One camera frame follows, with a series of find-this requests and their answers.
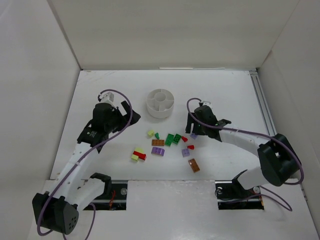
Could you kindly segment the small yellow lego cube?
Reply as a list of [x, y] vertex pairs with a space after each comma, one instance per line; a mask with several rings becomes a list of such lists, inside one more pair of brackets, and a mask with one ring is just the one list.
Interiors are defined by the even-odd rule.
[[153, 130], [149, 130], [147, 132], [147, 135], [151, 138], [152, 136], [154, 136], [155, 132]]

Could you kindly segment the purple square lego brick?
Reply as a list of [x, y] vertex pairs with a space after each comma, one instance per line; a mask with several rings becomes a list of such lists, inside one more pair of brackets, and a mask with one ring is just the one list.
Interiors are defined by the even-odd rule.
[[181, 154], [182, 156], [185, 157], [189, 157], [190, 156], [190, 150], [188, 148], [184, 148], [181, 150]]

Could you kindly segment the red sloped lego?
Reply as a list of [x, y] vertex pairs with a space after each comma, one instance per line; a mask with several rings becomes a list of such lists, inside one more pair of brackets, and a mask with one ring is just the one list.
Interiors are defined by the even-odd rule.
[[181, 137], [181, 139], [186, 143], [188, 141], [188, 139], [184, 136]]
[[195, 146], [194, 145], [188, 145], [187, 148], [190, 149], [190, 150], [194, 150]]

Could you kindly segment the yellow and red lego stack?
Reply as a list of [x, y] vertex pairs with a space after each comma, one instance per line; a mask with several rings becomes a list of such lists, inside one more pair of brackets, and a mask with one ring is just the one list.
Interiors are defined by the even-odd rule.
[[145, 161], [147, 158], [147, 155], [145, 154], [144, 150], [140, 147], [136, 147], [131, 155], [131, 159], [133, 161], [142, 160]]

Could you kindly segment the small purple lego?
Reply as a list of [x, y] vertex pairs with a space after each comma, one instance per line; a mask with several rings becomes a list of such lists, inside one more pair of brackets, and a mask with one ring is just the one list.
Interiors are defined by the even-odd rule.
[[190, 137], [195, 140], [198, 136], [196, 134], [192, 133], [192, 134], [190, 134]]

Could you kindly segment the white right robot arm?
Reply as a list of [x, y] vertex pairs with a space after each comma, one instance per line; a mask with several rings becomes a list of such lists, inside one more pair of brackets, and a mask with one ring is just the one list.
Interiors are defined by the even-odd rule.
[[238, 129], [229, 120], [217, 120], [211, 106], [203, 102], [194, 112], [188, 112], [185, 131], [234, 145], [258, 158], [258, 167], [245, 169], [226, 183], [226, 189], [236, 198], [247, 197], [249, 190], [264, 184], [280, 187], [302, 170], [299, 158], [284, 135], [269, 136]]

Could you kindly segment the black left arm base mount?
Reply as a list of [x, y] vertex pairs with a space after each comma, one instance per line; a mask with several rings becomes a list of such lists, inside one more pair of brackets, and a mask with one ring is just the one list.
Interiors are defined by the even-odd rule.
[[97, 211], [125, 211], [127, 209], [128, 182], [113, 181], [108, 193], [96, 197], [91, 203]]

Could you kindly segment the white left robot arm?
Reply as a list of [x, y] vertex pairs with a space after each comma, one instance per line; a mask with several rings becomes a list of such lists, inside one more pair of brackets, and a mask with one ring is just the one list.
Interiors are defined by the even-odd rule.
[[80, 211], [111, 188], [111, 178], [97, 172], [84, 186], [80, 184], [104, 145], [139, 121], [140, 115], [132, 109], [129, 100], [122, 101], [121, 105], [125, 115], [110, 100], [95, 105], [92, 119], [77, 138], [74, 152], [53, 186], [33, 197], [32, 207], [40, 236], [46, 235], [41, 228], [69, 235], [78, 222]]

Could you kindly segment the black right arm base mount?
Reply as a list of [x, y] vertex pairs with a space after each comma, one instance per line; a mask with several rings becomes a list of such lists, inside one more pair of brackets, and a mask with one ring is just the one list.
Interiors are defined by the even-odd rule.
[[231, 180], [215, 181], [214, 194], [219, 210], [264, 210], [261, 189], [255, 186], [244, 189]]

